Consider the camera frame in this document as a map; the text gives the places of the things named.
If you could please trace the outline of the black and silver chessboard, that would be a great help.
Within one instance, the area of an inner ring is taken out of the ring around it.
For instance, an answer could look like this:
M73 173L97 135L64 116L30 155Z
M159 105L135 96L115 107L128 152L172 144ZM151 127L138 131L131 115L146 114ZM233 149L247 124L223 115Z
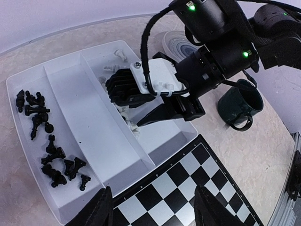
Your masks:
M194 219L194 192L205 186L247 226L262 221L202 136L113 199L115 226L188 226Z

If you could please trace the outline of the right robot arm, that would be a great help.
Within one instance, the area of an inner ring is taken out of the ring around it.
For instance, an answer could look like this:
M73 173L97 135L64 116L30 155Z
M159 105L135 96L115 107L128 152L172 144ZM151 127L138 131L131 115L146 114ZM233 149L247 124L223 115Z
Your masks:
M175 65L176 78L184 90L156 91L152 86L148 39L155 23L173 11L185 26L185 36L198 49ZM147 23L141 42L142 69L146 87L163 103L138 121L145 126L182 118L192 121L205 114L199 97L220 84L248 90L231 82L238 72L258 72L274 66L301 67L301 10L298 7L262 0L261 7L247 18L236 0L174 0Z

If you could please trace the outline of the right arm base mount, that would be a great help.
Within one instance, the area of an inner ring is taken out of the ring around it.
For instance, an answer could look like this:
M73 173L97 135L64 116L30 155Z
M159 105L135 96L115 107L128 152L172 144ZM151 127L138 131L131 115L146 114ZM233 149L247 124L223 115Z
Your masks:
M301 197L301 153L299 150L294 153L285 191L294 202Z

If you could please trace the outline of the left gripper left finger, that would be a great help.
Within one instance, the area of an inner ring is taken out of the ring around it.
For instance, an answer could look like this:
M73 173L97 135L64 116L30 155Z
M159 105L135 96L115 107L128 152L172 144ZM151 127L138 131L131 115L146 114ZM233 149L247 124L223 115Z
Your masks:
M112 226L113 198L111 188L100 189L70 221L71 226Z

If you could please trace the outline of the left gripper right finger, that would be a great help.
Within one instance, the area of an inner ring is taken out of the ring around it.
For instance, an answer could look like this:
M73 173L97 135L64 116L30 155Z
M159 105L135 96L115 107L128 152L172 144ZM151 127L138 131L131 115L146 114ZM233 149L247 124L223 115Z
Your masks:
M196 187L193 206L197 226L245 226L205 186Z

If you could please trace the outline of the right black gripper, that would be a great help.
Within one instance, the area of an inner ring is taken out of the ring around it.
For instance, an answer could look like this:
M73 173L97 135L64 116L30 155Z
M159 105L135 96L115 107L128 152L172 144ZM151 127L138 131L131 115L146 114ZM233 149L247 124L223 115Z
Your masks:
M137 122L137 126L146 126L159 121L183 118L192 121L205 115L205 110L198 98L191 96L164 97L164 104L151 110Z

